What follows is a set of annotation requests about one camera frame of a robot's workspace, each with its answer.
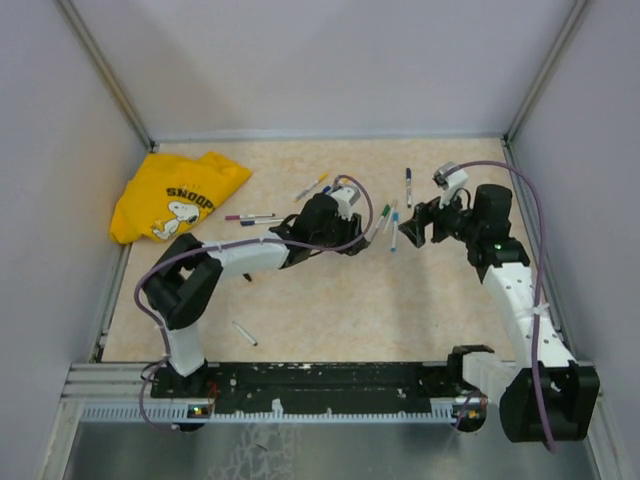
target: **table surface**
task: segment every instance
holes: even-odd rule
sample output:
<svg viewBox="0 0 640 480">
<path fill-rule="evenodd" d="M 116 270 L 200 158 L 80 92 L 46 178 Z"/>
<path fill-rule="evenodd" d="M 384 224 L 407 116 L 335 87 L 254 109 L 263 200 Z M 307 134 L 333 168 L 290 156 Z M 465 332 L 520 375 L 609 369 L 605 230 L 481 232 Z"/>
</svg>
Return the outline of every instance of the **table surface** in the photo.
<svg viewBox="0 0 640 480">
<path fill-rule="evenodd" d="M 414 203 L 440 194 L 433 172 L 449 161 L 504 161 L 499 139 L 300 140 L 162 144 L 160 152 L 198 158 L 217 151 L 251 168 L 253 175 L 192 233 L 201 241 L 257 236 L 269 225 L 241 227 L 225 215 L 296 213 L 293 197 L 322 172 L 345 173 L 366 187 L 375 218 L 385 203 L 398 200 L 400 221 L 406 207 L 405 168 L 413 172 Z M 509 174 L 495 167 L 468 172 L 472 194 L 482 183 L 511 186 Z M 328 180 L 323 182 L 319 191 Z M 356 211 L 365 214 L 361 199 Z M 514 198 L 512 235 L 531 256 Z M 249 283 L 242 277 L 220 283 L 199 321 L 209 361 L 442 361 L 451 348 L 487 344 L 504 360 L 513 351 L 502 317 L 467 263 L 462 243 L 447 239 L 416 249 L 399 235 L 379 232 L 355 257 L 324 253 L 293 268 L 261 272 Z M 151 361 L 163 354 L 154 322 L 133 302 L 138 279 L 169 243 L 137 241 L 109 330 L 104 361 Z M 259 344 L 251 346 L 232 321 Z"/>
</svg>

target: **snoopy print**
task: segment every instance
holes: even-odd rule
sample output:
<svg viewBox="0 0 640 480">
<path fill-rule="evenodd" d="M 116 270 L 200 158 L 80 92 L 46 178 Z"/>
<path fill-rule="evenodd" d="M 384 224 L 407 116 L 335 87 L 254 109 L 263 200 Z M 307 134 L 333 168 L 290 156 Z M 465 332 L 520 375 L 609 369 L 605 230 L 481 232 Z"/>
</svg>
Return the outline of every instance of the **snoopy print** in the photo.
<svg viewBox="0 0 640 480">
<path fill-rule="evenodd" d="M 200 210 L 196 205 L 182 202 L 169 202 L 168 207 L 176 217 L 165 222 L 162 230 L 160 230 L 162 222 L 154 224 L 151 229 L 153 234 L 161 240 L 167 240 L 173 237 L 178 231 L 181 222 L 186 222 L 187 225 L 193 225 L 200 218 Z"/>
</svg>

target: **green marker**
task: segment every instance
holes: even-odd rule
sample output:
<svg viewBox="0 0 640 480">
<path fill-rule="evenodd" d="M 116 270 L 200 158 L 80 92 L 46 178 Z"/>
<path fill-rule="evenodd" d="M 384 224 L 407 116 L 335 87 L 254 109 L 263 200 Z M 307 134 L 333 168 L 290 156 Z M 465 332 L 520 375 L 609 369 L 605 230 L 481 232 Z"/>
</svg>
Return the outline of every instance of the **green marker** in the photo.
<svg viewBox="0 0 640 480">
<path fill-rule="evenodd" d="M 380 218 L 378 219 L 378 223 L 376 223 L 376 227 L 373 229 L 373 233 L 371 234 L 371 238 L 369 239 L 370 242 L 373 242 L 373 239 L 376 236 L 376 233 L 378 233 L 378 230 L 380 229 L 380 225 L 382 225 L 382 222 L 384 222 L 384 219 L 387 218 L 387 215 L 389 215 L 390 211 L 391 211 L 391 207 L 387 203 L 384 206 L 384 210 L 382 210 L 382 214 L 380 215 Z"/>
</svg>

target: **metal frame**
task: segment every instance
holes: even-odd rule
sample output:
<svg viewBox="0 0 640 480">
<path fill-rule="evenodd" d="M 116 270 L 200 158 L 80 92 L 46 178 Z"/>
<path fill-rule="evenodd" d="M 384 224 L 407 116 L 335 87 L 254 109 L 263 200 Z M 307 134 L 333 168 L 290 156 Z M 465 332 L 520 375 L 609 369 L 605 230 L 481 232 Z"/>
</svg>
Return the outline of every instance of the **metal frame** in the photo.
<svg viewBox="0 0 640 480">
<path fill-rule="evenodd" d="M 136 111 L 133 102 L 126 95 L 124 88 L 119 84 L 112 67 L 100 50 L 72 0 L 53 1 L 60 9 L 70 29 L 80 41 L 89 60 L 102 78 L 105 87 L 112 94 L 127 122 L 135 130 L 149 151 L 157 151 L 157 143 L 149 136 L 139 112 Z M 571 39 L 584 20 L 590 4 L 591 0 L 575 0 L 573 8 L 567 16 L 544 64 L 532 83 L 519 111 L 515 115 L 508 132 L 504 135 L 502 141 L 503 151 L 507 162 L 511 165 L 518 166 L 513 142 L 544 92 L 544 88 L 555 72 L 562 54 L 568 48 Z M 527 234 L 532 246 L 534 246 L 534 250 L 537 252 L 539 232 L 537 229 L 536 213 L 533 209 L 534 204 L 531 201 L 529 193 L 523 188 L 521 181 L 515 177 L 513 177 L 512 180 L 525 221 Z M 113 271 L 111 287 L 104 301 L 104 314 L 102 316 L 102 322 L 100 323 L 99 332 L 97 332 L 96 335 L 96 345 L 88 359 L 89 362 L 95 362 L 96 359 L 99 359 L 101 351 L 104 348 L 129 252 L 130 247 L 124 247 L 117 260 L 116 267 Z M 564 318 L 563 305 L 561 299 L 558 298 L 558 290 L 555 288 L 556 280 L 552 272 L 548 270 L 543 281 L 544 290 L 551 304 L 550 310 L 552 318 L 557 322 L 557 326 L 564 334 L 567 343 L 571 345 L 571 333 L 567 330 L 566 326 L 562 324 L 562 318 Z M 131 408 L 133 408 L 132 405 L 137 408 L 135 402 L 141 387 L 139 374 L 144 366 L 142 363 L 87 363 L 72 365 L 52 428 L 48 454 L 43 460 L 37 478 L 47 480 L 63 478 L 76 429 L 78 423 L 83 421 L 85 412 L 93 412 L 87 413 L 89 416 L 103 415 L 103 413 L 95 412 L 111 412 L 110 414 L 105 413 L 105 417 L 100 417 L 101 421 L 105 419 L 115 422 L 140 420 L 138 417 L 132 417 L 131 413 L 123 412 L 131 412 Z M 168 411 L 166 409 L 169 408 L 171 412 L 177 411 L 178 416 L 182 415 L 179 412 L 189 403 L 188 399 L 171 401 L 151 400 L 148 394 L 146 398 L 150 400 L 148 405 L 151 408 L 165 409 L 163 410 L 165 412 Z M 438 405 L 438 408 L 442 407 L 444 409 L 443 411 L 447 412 L 449 411 L 448 409 L 451 408 L 452 402 L 455 401 L 456 399 L 443 399 L 441 404 Z M 613 480 L 631 479 L 630 467 L 625 459 L 621 457 L 622 443 L 617 436 L 617 432 L 611 427 L 613 424 L 609 409 L 604 399 L 600 398 L 596 405 L 591 429 L 587 438 L 593 453 L 594 468 L 602 478 Z"/>
</svg>

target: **pen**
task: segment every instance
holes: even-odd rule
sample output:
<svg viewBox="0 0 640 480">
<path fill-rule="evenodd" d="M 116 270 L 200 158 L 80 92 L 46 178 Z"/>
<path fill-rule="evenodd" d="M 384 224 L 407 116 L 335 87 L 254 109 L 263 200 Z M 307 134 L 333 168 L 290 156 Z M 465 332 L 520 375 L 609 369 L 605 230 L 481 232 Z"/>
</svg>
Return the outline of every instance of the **pen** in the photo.
<svg viewBox="0 0 640 480">
<path fill-rule="evenodd" d="M 407 167 L 407 208 L 411 208 L 411 169 Z"/>
<path fill-rule="evenodd" d="M 398 200 L 394 200 L 393 202 L 391 202 L 391 212 L 389 213 L 389 216 L 387 217 L 387 221 L 384 224 L 384 228 L 382 229 L 382 233 L 385 233 L 387 231 L 387 229 L 389 228 L 389 225 L 391 225 L 391 217 L 393 217 L 393 214 L 396 211 L 397 207 L 398 207 Z"/>
<path fill-rule="evenodd" d="M 398 212 L 393 212 L 393 238 L 391 239 L 391 251 L 395 252 L 396 242 L 398 241 Z"/>
<path fill-rule="evenodd" d="M 242 326 L 239 323 L 236 323 L 236 322 L 231 322 L 231 323 L 233 323 L 233 325 L 238 329 L 238 331 L 242 334 L 242 336 L 249 341 L 251 345 L 253 345 L 254 347 L 258 346 L 258 341 L 255 338 L 253 338 L 249 334 L 249 332 L 247 332 L 244 328 L 242 328 Z"/>
<path fill-rule="evenodd" d="M 251 218 L 270 218 L 275 217 L 275 213 L 251 213 L 246 215 L 227 215 L 225 220 L 249 220 Z"/>
<path fill-rule="evenodd" d="M 370 242 L 373 242 L 373 239 L 375 238 L 376 233 L 378 233 L 378 229 L 380 228 L 380 225 L 382 225 L 382 221 L 385 219 L 385 217 L 389 213 L 390 209 L 391 209 L 391 207 L 389 207 L 389 204 L 387 203 L 384 206 L 384 210 L 382 210 L 382 213 L 380 214 L 380 218 L 378 219 L 378 223 L 376 223 L 376 226 L 373 229 L 373 233 L 371 234 L 371 238 L 369 239 Z"/>
<path fill-rule="evenodd" d="M 329 172 L 324 172 L 322 175 L 320 175 L 317 178 L 317 180 L 315 180 L 313 183 L 309 184 L 309 186 L 307 188 L 305 188 L 302 192 L 300 192 L 298 195 L 296 195 L 296 198 L 294 198 L 293 201 L 297 202 L 298 200 L 300 200 L 302 197 L 304 197 L 307 193 L 309 193 L 311 190 L 313 190 L 316 185 L 318 185 L 322 180 L 324 180 L 328 176 L 329 176 Z"/>
<path fill-rule="evenodd" d="M 258 220 L 240 220 L 240 225 L 250 227 L 251 225 L 262 225 L 265 223 L 280 223 L 284 218 L 263 218 Z"/>
</svg>

